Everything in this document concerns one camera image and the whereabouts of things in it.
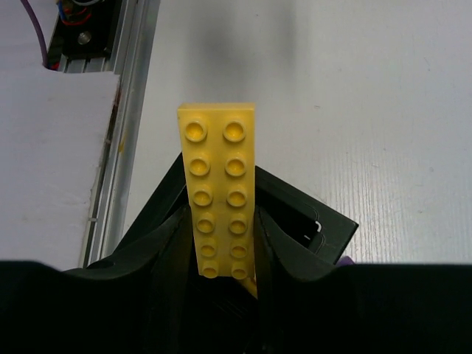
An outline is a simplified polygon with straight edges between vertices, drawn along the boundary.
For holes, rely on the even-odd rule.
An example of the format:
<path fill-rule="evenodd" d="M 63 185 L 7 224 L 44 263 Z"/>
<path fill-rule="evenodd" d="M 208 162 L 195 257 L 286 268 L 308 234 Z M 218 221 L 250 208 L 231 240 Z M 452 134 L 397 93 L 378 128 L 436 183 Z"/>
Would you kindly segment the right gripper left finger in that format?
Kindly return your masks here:
<path fill-rule="evenodd" d="M 190 209 L 88 268 L 1 263 L 3 353 L 177 353 Z"/>

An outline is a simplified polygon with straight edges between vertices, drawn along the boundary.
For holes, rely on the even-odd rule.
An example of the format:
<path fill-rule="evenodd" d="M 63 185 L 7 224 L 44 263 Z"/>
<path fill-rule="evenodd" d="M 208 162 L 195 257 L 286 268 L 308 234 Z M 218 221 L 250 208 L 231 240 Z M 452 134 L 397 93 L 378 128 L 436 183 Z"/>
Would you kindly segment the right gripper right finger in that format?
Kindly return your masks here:
<path fill-rule="evenodd" d="M 336 266 L 254 217 L 257 296 L 270 353 L 469 353 L 468 265 Z"/>

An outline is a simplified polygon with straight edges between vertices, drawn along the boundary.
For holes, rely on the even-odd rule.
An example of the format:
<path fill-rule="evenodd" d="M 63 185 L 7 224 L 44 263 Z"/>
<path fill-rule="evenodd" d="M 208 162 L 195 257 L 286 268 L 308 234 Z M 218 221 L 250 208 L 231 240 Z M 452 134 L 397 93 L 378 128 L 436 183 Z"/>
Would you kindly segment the black two-compartment container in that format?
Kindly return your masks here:
<path fill-rule="evenodd" d="M 336 262 L 357 224 L 263 169 L 256 204 L 293 244 Z M 105 297 L 103 326 L 120 353 L 264 353 L 254 285 L 198 274 L 182 159 L 176 159 L 117 249 L 88 269 Z"/>

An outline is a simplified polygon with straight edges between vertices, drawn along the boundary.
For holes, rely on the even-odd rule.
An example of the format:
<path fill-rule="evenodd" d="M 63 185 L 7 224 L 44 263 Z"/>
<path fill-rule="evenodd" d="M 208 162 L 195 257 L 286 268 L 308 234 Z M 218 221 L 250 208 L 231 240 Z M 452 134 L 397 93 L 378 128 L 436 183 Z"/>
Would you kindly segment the yellow lego plate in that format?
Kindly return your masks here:
<path fill-rule="evenodd" d="M 177 114 L 198 273 L 255 296 L 255 105 L 183 103 Z"/>

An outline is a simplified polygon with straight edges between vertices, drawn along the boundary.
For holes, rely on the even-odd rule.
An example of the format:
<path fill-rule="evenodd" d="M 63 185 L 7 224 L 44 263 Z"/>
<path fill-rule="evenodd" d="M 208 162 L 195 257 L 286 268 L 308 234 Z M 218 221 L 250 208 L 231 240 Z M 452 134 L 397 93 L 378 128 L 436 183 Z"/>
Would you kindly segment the small lilac lego brick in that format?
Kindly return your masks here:
<path fill-rule="evenodd" d="M 351 266 L 351 265 L 354 265 L 355 262 L 354 260 L 349 257 L 349 256 L 343 256 L 339 259 L 339 261 L 337 262 L 337 266 Z"/>

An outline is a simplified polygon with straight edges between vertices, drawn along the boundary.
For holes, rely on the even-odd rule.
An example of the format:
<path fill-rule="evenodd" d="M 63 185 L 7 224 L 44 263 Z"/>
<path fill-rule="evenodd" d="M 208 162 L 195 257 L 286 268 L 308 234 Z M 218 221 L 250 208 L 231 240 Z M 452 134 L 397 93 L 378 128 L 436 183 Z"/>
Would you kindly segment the aluminium front rail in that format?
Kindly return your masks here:
<path fill-rule="evenodd" d="M 145 98 L 160 1 L 124 1 L 111 57 L 104 63 L 120 76 L 93 192 L 80 265 L 86 267 L 118 246 L 125 228 L 133 160 Z"/>

